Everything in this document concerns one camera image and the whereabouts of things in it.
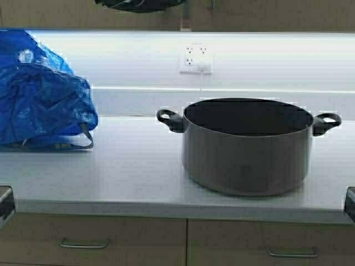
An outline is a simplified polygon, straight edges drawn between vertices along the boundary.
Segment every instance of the white countertop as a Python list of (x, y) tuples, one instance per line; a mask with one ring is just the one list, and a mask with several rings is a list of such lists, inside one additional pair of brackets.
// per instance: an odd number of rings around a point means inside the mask
[(263, 198), (225, 196), (189, 179), (182, 134), (155, 118), (101, 117), (95, 148), (0, 152), (0, 185), (18, 212), (343, 223), (355, 186), (355, 121), (315, 137), (310, 172), (299, 189)]

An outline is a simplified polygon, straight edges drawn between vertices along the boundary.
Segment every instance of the pot rim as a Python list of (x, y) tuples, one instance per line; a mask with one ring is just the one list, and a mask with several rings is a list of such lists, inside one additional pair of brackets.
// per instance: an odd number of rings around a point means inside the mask
[[(211, 100), (228, 100), (228, 99), (243, 99), (243, 100), (262, 100), (262, 101), (269, 101), (269, 102), (274, 102), (274, 103), (281, 103), (281, 104), (287, 104), (289, 106), (293, 106), (293, 107), (296, 107), (296, 108), (299, 108), (301, 109), (302, 111), (306, 112), (306, 114), (309, 114), (311, 117), (312, 117), (312, 123), (310, 125), (308, 125), (306, 128), (304, 129), (301, 129), (301, 130), (297, 130), (297, 131), (294, 131), (294, 132), (290, 132), (290, 133), (284, 133), (284, 134), (277, 134), (277, 135), (266, 135), (266, 136), (244, 136), (244, 135), (235, 135), (235, 134), (229, 134), (229, 133), (224, 133), (224, 132), (219, 132), (217, 130), (212, 130), (212, 129), (208, 129), (206, 127), (203, 127), (203, 126), (200, 126), (200, 125), (197, 125), (195, 124), (194, 122), (192, 122), (191, 120), (189, 120), (187, 117), (186, 117), (186, 110), (191, 106), (191, 105), (194, 105), (194, 104), (198, 104), (198, 103), (202, 103), (204, 101), (211, 101)], [(297, 105), (293, 105), (293, 104), (289, 104), (289, 103), (284, 103), (282, 101), (274, 101), (274, 100), (269, 100), (269, 99), (259, 99), (259, 98), (213, 98), (213, 99), (209, 99), (209, 100), (203, 100), (203, 101), (197, 101), (193, 104), (190, 104), (188, 105), (185, 109), (184, 109), (184, 112), (183, 112), (183, 116), (184, 116), (184, 119), (186, 121), (188, 121), (190, 124), (193, 124), (194, 126), (196, 127), (199, 127), (201, 129), (204, 129), (204, 130), (207, 130), (207, 131), (211, 131), (211, 132), (214, 132), (214, 133), (219, 133), (219, 134), (223, 134), (223, 135), (226, 135), (226, 136), (232, 136), (232, 137), (245, 137), (245, 138), (263, 138), (263, 137), (280, 137), (280, 136), (288, 136), (288, 135), (292, 135), (292, 134), (296, 134), (296, 133), (301, 133), (303, 131), (307, 131), (310, 127), (312, 127), (315, 123), (315, 119), (313, 117), (313, 115), (306, 111), (305, 109), (297, 106)]]

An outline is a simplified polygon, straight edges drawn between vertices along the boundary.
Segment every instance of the wall outlet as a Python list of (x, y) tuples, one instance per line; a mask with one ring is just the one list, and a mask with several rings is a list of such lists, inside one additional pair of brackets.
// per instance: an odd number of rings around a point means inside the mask
[(207, 45), (188, 44), (181, 52), (180, 72), (191, 74), (212, 74), (213, 53)]

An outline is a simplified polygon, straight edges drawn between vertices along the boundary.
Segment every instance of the blue plastic bag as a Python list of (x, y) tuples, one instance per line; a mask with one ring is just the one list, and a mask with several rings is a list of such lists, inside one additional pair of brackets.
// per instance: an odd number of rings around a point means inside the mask
[(62, 57), (36, 41), (24, 30), (0, 30), (0, 68), (17, 63), (44, 65), (74, 74)]
[[(18, 43), (7, 47), (4, 40)], [(21, 63), (22, 56), (31, 62)], [(92, 141), (89, 130), (97, 126), (98, 116), (90, 86), (72, 73), (60, 56), (43, 49), (27, 33), (0, 32), (0, 145), (31, 150), (25, 143), (29, 139), (81, 133)], [(91, 147), (54, 143), (35, 149)]]

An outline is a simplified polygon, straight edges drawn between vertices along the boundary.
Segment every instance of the metal drawer pull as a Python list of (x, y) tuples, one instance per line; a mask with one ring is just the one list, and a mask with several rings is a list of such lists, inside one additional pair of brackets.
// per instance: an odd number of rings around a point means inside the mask
[(316, 247), (312, 248), (312, 253), (309, 254), (297, 254), (297, 253), (276, 253), (273, 252), (270, 248), (267, 248), (267, 252), (270, 256), (278, 258), (317, 258), (318, 249)]
[(106, 239), (105, 243), (102, 245), (81, 245), (81, 244), (71, 244), (66, 238), (63, 238), (60, 242), (60, 247), (62, 248), (78, 248), (78, 249), (104, 249), (110, 243), (109, 239)]
[(215, 7), (216, 7), (216, 0), (211, 0), (210, 9), (215, 9)]

